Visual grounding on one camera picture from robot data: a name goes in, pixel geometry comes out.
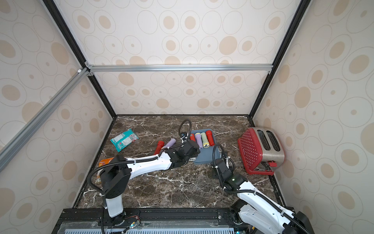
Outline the purple flashlight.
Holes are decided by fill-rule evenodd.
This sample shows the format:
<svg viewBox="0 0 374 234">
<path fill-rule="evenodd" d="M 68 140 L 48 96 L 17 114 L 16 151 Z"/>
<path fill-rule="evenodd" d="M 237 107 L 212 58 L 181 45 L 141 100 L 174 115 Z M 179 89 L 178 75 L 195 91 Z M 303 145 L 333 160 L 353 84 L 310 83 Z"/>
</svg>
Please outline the purple flashlight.
<svg viewBox="0 0 374 234">
<path fill-rule="evenodd" d="M 163 149 L 172 147 L 175 143 L 176 143 L 176 139 L 175 138 L 171 138 L 170 141 L 163 146 Z"/>
<path fill-rule="evenodd" d="M 202 135 L 201 135 L 201 133 L 195 133 L 194 136 L 195 136 L 195 140 L 196 140 L 196 142 L 197 142 L 197 144 L 199 146 L 199 149 L 203 149 L 203 142 L 202 142 Z"/>
</svg>

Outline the light green flashlight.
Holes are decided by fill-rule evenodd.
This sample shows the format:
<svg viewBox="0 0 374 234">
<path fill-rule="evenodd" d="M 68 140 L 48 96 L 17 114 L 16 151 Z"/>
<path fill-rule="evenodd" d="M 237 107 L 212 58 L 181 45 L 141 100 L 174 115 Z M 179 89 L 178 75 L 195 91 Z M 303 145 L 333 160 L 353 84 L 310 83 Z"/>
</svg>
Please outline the light green flashlight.
<svg viewBox="0 0 374 234">
<path fill-rule="evenodd" d="M 203 147 L 204 147 L 204 148 L 208 148 L 208 147 L 210 146 L 210 144 L 209 144 L 209 141 L 208 141 L 208 139 L 207 139 L 207 135 L 206 135 L 205 132 L 202 132 L 202 133 L 201 133 L 201 138 L 202 138 L 202 144 L 203 144 Z"/>
</svg>

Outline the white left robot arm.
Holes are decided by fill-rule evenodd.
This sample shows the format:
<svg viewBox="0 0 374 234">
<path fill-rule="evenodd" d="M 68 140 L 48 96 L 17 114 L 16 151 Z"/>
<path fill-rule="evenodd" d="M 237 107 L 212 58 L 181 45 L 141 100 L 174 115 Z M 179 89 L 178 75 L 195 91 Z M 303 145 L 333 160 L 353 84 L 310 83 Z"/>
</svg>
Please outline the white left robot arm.
<svg viewBox="0 0 374 234">
<path fill-rule="evenodd" d="M 87 184 L 99 192 L 104 210 L 109 217 L 115 218 L 123 214 L 122 194 L 131 179 L 151 172 L 180 168 L 199 153 L 198 144 L 187 140 L 151 157 L 128 159 L 117 156 L 110 163 L 92 170 L 87 176 Z"/>
</svg>

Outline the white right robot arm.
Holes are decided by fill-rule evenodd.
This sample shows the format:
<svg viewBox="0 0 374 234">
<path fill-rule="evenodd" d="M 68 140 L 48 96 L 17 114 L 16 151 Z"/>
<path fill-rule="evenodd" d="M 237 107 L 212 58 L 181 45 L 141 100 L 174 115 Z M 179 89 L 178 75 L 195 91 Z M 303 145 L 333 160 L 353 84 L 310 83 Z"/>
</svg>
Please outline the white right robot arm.
<svg viewBox="0 0 374 234">
<path fill-rule="evenodd" d="M 212 166 L 224 192 L 236 195 L 242 201 L 243 205 L 237 211 L 239 221 L 264 234 L 314 233 L 306 215 L 294 213 L 271 200 L 244 176 L 229 169 L 224 160 L 213 160 Z"/>
</svg>

